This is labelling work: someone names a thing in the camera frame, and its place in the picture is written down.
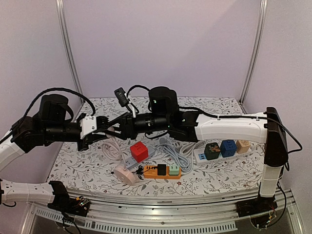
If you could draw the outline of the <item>red cube socket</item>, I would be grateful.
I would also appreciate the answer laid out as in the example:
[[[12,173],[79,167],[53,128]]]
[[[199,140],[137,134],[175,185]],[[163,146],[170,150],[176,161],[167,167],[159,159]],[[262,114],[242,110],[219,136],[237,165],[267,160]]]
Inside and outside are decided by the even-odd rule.
[[[137,142],[130,147],[132,157],[137,163],[146,160],[149,156],[148,148],[141,142]]]

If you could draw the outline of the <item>light blue power strip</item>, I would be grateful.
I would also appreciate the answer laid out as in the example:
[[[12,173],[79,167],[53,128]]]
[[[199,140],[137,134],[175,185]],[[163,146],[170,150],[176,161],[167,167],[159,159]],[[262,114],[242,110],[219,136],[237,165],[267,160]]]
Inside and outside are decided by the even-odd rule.
[[[160,138],[159,144],[156,146],[148,145],[148,158],[153,157],[157,152],[162,151],[168,155],[174,163],[181,168],[182,174],[187,175],[193,169],[193,151],[196,147],[196,143],[188,143],[185,145],[175,145],[170,143],[167,138]]]

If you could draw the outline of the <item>pink round power strip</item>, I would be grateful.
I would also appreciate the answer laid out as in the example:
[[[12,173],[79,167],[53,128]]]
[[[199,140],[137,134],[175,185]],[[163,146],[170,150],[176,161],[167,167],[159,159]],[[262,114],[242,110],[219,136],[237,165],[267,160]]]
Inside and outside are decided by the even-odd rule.
[[[117,142],[117,139],[110,134],[106,135],[108,137],[101,146],[104,156],[110,160],[119,161],[114,169],[113,173],[117,179],[126,185],[133,186],[136,182],[136,177],[126,166],[126,153],[124,153]]]

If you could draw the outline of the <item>orange power strip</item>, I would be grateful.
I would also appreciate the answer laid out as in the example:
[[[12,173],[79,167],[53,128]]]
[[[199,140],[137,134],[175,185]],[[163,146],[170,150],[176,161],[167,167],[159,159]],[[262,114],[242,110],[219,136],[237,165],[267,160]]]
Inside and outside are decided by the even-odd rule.
[[[177,175],[170,175],[170,167],[166,166],[166,174],[158,175],[157,166],[146,165],[144,166],[143,176],[147,179],[180,179],[181,178],[181,170]]]

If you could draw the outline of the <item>green plug adapter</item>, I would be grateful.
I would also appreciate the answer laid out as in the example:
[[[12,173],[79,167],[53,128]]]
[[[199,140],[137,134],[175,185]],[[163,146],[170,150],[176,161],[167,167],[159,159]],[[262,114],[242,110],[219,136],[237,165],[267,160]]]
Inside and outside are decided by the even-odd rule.
[[[177,165],[169,166],[169,175],[170,176],[178,176],[180,174],[180,167]]]

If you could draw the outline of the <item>white multicolour power strip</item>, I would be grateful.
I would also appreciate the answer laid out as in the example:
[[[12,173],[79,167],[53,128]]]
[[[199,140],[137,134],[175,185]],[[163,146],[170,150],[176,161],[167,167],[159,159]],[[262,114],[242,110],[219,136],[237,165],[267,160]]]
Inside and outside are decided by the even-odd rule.
[[[249,156],[253,153],[253,151],[251,149],[249,149],[246,153],[243,153],[243,154],[235,153],[233,156],[230,156],[230,157],[223,157],[222,154],[220,154],[217,159],[211,159],[211,160],[208,160],[206,158],[206,156],[204,154],[204,148],[194,149],[193,153],[194,153],[194,157],[195,157],[195,164],[197,166],[199,166],[199,165],[206,165],[209,163],[223,162],[226,160],[232,160],[232,159],[237,159],[237,158],[244,157],[244,156]]]

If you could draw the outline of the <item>dark green cube socket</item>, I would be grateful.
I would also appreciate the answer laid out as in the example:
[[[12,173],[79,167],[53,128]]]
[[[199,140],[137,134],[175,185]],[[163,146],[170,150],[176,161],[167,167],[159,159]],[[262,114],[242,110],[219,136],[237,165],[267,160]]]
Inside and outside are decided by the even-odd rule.
[[[217,159],[220,155],[220,147],[218,143],[208,143],[205,146],[204,154],[207,160]]]

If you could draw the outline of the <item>blue cube socket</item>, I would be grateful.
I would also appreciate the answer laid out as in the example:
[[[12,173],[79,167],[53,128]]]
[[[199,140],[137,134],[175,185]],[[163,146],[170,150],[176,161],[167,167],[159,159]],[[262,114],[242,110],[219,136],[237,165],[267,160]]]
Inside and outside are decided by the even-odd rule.
[[[223,140],[221,142],[220,150],[223,158],[232,157],[237,151],[237,145],[234,140]]]

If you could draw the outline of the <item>beige cube socket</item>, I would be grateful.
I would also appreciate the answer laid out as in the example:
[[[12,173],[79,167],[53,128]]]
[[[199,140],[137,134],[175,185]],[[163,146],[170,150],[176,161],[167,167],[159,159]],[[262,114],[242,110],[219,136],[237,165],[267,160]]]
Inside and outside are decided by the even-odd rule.
[[[237,146],[237,153],[238,154],[244,154],[244,153],[248,152],[251,144],[247,140],[237,140],[236,146]]]

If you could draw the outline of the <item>black power adapter with cable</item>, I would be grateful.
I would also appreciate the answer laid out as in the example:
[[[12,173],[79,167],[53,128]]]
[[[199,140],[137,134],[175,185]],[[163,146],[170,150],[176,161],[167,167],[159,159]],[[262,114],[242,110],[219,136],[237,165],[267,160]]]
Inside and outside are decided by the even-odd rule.
[[[158,172],[158,175],[165,175],[166,174],[166,165],[165,164],[158,164],[157,169],[160,169],[160,172]],[[137,177],[141,180],[143,180],[143,166],[139,166],[138,169],[135,172],[131,172],[129,169],[124,168],[124,166],[116,166],[111,174],[116,175],[116,177],[119,177],[119,180],[123,180],[124,177],[130,179],[130,173],[136,174]]]

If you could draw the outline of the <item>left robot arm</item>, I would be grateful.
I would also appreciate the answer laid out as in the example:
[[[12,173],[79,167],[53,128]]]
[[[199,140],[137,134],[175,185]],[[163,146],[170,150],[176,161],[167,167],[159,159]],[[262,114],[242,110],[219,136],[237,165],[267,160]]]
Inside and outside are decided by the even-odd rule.
[[[73,121],[74,114],[68,105],[69,100],[58,94],[59,91],[84,99],[91,106],[91,115],[82,114]],[[32,117],[25,113],[1,139],[1,169],[39,146],[47,147],[54,142],[75,142],[78,150],[84,151],[89,145],[107,138],[102,132],[108,128],[108,118],[96,117],[93,103],[82,94],[66,88],[51,88],[38,94],[30,106],[37,100],[40,100],[39,111]],[[90,207],[89,199],[83,196],[70,197],[64,184],[53,180],[42,184],[1,180],[0,202],[6,206],[11,202],[41,202],[63,215],[82,217],[87,216]]]

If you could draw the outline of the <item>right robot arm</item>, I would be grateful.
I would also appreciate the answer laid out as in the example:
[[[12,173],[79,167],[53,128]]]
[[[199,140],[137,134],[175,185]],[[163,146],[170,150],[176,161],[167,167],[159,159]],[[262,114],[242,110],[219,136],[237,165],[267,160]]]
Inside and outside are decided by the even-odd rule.
[[[279,177],[288,168],[286,137],[290,131],[282,124],[273,107],[253,115],[213,115],[197,107],[182,107],[176,92],[159,86],[149,90],[150,112],[132,111],[110,121],[105,133],[117,138],[135,139],[140,133],[167,131],[169,136],[186,142],[209,139],[248,140],[265,145],[264,168],[256,198],[236,203],[240,217],[255,215],[277,208],[275,191],[280,189]]]

